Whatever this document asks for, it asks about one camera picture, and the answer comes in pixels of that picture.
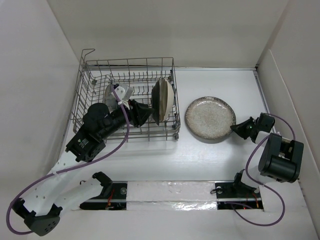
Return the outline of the brown rimmed cream plate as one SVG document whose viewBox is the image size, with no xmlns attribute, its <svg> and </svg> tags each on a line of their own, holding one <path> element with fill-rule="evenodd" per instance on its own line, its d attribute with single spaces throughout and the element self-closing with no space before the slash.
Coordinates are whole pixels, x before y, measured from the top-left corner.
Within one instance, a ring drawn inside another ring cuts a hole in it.
<svg viewBox="0 0 320 240">
<path fill-rule="evenodd" d="M 160 124 L 160 81 L 158 80 L 151 91 L 151 107 L 154 109 L 152 118 L 155 124 Z"/>
</svg>

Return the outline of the cream divided plate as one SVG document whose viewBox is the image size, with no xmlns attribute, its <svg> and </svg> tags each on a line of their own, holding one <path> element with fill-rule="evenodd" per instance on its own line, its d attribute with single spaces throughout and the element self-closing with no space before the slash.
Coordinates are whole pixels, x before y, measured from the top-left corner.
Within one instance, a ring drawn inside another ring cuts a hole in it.
<svg viewBox="0 0 320 240">
<path fill-rule="evenodd" d="M 160 84 L 160 121 L 164 122 L 169 117 L 174 105 L 174 90 L 167 79 L 163 79 Z"/>
</svg>

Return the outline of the speckled brown rimmed plate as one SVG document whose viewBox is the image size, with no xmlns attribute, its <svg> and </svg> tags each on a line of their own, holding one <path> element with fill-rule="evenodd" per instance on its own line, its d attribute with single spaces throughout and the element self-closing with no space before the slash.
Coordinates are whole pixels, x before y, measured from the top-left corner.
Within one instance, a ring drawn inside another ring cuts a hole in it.
<svg viewBox="0 0 320 240">
<path fill-rule="evenodd" d="M 184 121 L 190 133 L 203 142 L 220 142 L 232 133 L 237 118 L 232 107 L 214 96 L 193 100 L 186 108 Z"/>
</svg>

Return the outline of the grey reindeer plate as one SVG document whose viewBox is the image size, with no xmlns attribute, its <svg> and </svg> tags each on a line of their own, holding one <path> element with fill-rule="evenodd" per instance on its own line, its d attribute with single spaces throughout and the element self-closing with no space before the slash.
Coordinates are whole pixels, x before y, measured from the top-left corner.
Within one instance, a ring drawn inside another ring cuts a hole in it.
<svg viewBox="0 0 320 240">
<path fill-rule="evenodd" d="M 103 103 L 107 105 L 110 112 L 113 112 L 118 108 L 118 101 L 113 95 L 114 86 L 112 84 L 109 84 L 105 91 L 104 91 L 104 97 L 103 97 Z"/>
</svg>

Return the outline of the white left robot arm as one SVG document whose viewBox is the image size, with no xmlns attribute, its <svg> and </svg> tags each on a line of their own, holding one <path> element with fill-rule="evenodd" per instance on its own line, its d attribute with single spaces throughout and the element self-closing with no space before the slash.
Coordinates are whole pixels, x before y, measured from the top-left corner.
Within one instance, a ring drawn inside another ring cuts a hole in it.
<svg viewBox="0 0 320 240">
<path fill-rule="evenodd" d="M 29 228 L 28 233 L 45 236 L 59 223 L 61 215 L 94 197 L 107 198 L 113 181 L 103 172 L 96 172 L 81 185 L 65 193 L 62 191 L 77 174 L 77 170 L 105 159 L 96 156 L 105 148 L 105 139 L 120 128 L 142 126 L 154 113 L 148 105 L 129 100 L 118 102 L 118 109 L 109 111 L 104 103 L 94 103 L 83 116 L 83 124 L 66 145 L 66 154 L 61 156 L 49 173 L 22 190 L 9 204 L 6 225 L 13 229 L 10 213 L 14 211 Z"/>
</svg>

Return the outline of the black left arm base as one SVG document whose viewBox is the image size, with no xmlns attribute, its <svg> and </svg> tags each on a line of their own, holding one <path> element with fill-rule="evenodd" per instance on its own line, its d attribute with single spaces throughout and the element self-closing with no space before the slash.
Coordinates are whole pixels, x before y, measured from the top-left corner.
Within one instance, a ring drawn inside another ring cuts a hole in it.
<svg viewBox="0 0 320 240">
<path fill-rule="evenodd" d="M 100 195 L 93 197 L 79 205 L 81 210 L 87 211 L 122 211 L 127 209 L 128 182 L 116 181 L 111 190 L 103 190 Z"/>
</svg>

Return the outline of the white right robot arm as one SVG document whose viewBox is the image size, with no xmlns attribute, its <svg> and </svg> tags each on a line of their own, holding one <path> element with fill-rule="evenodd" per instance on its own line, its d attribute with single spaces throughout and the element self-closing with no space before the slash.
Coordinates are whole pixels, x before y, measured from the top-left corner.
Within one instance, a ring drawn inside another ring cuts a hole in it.
<svg viewBox="0 0 320 240">
<path fill-rule="evenodd" d="M 276 119 L 283 121 L 292 133 L 288 139 L 279 133 L 272 133 Z M 260 185 L 268 182 L 294 183 L 300 175 L 304 144 L 296 140 L 291 125 L 282 117 L 271 113 L 261 113 L 257 119 L 248 120 L 230 126 L 230 129 L 242 139 L 251 139 L 257 148 L 263 147 L 258 164 L 249 167 L 256 150 L 251 153 L 245 168 L 236 173 L 231 191 L 237 197 L 254 192 Z"/>
</svg>

